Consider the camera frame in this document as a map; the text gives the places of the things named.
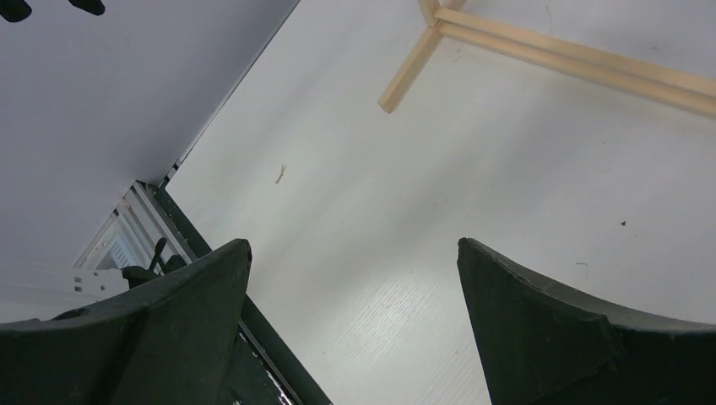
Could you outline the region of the wooden hanger rack frame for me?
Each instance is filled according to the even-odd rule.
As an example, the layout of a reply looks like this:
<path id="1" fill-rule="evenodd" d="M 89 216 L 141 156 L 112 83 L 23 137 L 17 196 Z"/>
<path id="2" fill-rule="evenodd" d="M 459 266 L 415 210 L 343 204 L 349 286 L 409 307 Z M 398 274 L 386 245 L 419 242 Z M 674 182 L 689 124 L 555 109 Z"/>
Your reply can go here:
<path id="1" fill-rule="evenodd" d="M 683 111 L 715 116 L 712 78 L 663 67 L 461 11 L 461 1 L 420 1 L 426 28 L 378 101 L 393 112 L 445 37 Z"/>

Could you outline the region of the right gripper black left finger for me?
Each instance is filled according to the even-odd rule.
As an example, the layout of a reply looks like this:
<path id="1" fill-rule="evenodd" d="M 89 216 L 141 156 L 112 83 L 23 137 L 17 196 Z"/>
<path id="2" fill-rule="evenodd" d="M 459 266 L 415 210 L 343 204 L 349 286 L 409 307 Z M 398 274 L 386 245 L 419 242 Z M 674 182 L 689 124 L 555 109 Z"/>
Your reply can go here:
<path id="1" fill-rule="evenodd" d="M 2 324 L 2 403 L 214 403 L 251 264 L 236 239 L 109 299 Z"/>

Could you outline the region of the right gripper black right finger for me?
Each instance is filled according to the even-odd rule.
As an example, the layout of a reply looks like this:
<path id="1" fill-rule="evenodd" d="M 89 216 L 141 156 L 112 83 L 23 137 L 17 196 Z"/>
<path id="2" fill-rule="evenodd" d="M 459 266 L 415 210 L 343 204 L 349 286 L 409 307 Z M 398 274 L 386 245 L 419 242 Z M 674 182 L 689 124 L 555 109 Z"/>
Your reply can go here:
<path id="1" fill-rule="evenodd" d="M 471 238 L 457 266 L 493 403 L 714 403 L 714 325 L 602 300 Z"/>

